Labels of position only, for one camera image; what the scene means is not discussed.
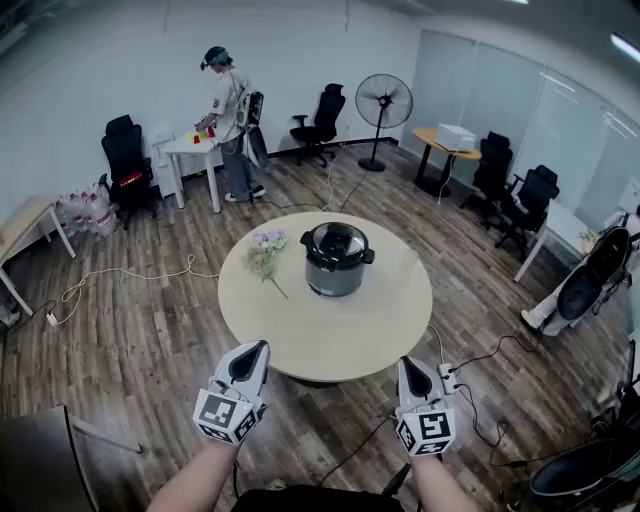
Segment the person's right forearm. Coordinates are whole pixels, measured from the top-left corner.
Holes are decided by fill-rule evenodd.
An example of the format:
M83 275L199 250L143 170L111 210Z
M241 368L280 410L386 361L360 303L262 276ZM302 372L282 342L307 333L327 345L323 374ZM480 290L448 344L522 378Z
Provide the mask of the person's right forearm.
M422 512L480 512L437 457L412 457L410 464Z

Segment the black office chair red stripe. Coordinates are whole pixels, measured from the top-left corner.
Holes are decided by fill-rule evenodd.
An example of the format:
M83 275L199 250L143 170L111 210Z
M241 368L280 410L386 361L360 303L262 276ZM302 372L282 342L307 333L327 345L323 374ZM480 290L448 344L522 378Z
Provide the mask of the black office chair red stripe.
M109 121L101 147L110 167L110 177L103 174L98 184L104 186L111 203L117 205L116 218L129 229L133 215L141 209L157 217L150 184L154 178L151 159L143 155L142 129L129 115Z

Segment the white box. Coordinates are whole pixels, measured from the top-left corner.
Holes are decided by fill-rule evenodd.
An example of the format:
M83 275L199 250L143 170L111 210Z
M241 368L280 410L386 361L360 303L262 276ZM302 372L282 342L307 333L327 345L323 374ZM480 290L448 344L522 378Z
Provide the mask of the white box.
M475 149L476 135L461 126L440 123L435 140L447 151L470 152Z

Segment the round yellow table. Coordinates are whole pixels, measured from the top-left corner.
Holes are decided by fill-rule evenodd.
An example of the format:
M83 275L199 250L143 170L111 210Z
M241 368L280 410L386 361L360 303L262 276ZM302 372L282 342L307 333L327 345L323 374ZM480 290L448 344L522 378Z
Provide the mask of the round yellow table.
M476 148L462 152L446 149L444 146L436 142L435 128L415 128L413 130L413 135L425 145L422 159L414 179L414 184L421 191L426 192L433 197L437 197L438 200L451 196L451 189L448 186L448 181L451 177L452 167L458 158L470 161L479 161L482 157L480 150ZM447 159L439 179L425 174L432 149L436 149L447 155Z

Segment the white drawer cabinet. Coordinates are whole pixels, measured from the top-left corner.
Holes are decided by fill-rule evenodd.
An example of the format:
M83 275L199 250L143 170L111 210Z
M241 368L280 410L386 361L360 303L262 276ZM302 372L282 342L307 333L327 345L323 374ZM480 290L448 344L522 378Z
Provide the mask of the white drawer cabinet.
M152 160L154 183L159 187L162 198L167 198L176 194L176 182L174 181L174 171L179 166L170 156L164 153L164 147L175 140L171 130L156 130L148 137L148 156Z

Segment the black round pot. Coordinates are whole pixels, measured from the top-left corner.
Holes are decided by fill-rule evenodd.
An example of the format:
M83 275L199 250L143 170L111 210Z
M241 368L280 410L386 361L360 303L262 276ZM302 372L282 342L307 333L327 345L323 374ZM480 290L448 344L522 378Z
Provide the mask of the black round pot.
M599 440L572 449L540 468L529 483L536 498L568 502L575 507L603 496L616 484L640 477L640 437Z

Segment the white power strip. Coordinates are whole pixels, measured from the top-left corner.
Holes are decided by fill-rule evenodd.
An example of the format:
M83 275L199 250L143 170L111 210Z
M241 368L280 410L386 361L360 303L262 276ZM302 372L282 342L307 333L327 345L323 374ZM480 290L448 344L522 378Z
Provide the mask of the white power strip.
M453 395L458 389L458 382L452 366L448 363L442 363L438 366L437 370L444 393L446 395Z

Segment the pressure cooker lid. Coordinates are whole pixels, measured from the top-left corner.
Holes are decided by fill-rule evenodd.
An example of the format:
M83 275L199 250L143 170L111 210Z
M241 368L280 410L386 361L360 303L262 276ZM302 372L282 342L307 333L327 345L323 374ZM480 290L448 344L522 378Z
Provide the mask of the pressure cooker lid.
M371 253L368 238L358 228L343 222L325 222L300 238L307 256L328 266L365 262Z

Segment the grey electric pressure cooker body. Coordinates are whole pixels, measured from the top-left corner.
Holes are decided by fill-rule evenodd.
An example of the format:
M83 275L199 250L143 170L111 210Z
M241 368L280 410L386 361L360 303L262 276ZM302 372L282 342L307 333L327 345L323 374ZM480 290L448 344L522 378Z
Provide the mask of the grey electric pressure cooker body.
M306 252L306 282L317 294L327 297L344 297L354 293L362 283L365 266L375 261L376 253L370 249L371 253L365 262L346 267L322 264L309 258Z

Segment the person's black shirt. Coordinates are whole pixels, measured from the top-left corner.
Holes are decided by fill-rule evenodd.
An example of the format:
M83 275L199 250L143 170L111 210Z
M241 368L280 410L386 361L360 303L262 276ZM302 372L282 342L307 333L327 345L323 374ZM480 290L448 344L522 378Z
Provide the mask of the person's black shirt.
M243 493L231 512L405 512L395 498L310 485Z

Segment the white desk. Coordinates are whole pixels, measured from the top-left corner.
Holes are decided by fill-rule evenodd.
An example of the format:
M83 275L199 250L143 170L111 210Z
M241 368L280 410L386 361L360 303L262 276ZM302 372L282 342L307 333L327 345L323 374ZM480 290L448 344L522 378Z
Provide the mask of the white desk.
M593 234L594 231L569 209L562 206L558 201L551 200L547 218L540 228L536 241L529 250L524 263L515 274L513 281L518 283L521 280L547 240L557 242L573 256L581 258L588 252L590 245L590 242L586 241L583 236Z
M185 207L182 177L179 168L180 156L202 156L204 158L207 181L213 210L219 214L222 209L221 199L215 176L214 156L219 154L215 138L199 137L199 142L190 142L186 135L169 142L160 149L161 155L168 161L167 170L159 179L160 193L163 198L173 196L179 209Z

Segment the black hard-shell backpack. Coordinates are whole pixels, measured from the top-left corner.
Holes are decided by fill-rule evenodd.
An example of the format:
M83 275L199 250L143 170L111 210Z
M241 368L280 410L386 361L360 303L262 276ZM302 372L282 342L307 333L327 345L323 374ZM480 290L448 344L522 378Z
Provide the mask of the black hard-shell backpack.
M574 321L599 299L606 285L624 276L631 255L631 235L624 227L608 229L563 285L556 304L561 318Z

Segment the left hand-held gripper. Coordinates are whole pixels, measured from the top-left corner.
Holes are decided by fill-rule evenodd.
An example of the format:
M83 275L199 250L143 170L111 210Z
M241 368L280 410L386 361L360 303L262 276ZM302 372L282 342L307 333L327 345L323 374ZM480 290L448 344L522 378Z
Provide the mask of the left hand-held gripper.
M193 421L212 440L242 444L262 420L267 405L260 397L270 362L265 340L241 344L219 361L214 378L200 389ZM237 388L250 388L251 394Z

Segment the pack of water bottles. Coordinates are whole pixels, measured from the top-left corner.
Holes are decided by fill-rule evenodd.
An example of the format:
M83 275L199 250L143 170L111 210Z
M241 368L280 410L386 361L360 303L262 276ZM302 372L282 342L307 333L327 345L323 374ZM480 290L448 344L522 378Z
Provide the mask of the pack of water bottles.
M117 227L116 205L105 184L60 196L54 210L68 238L81 232L107 237Z

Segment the black standing fan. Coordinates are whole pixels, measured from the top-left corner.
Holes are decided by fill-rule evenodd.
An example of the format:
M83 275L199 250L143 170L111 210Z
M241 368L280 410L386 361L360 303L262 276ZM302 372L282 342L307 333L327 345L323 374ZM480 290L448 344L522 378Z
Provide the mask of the black standing fan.
M374 74L358 86L355 105L361 118L376 129L371 155L360 159L358 165L368 172L383 172L385 164L377 159L381 132L399 127L409 119L413 110L412 92L393 75Z

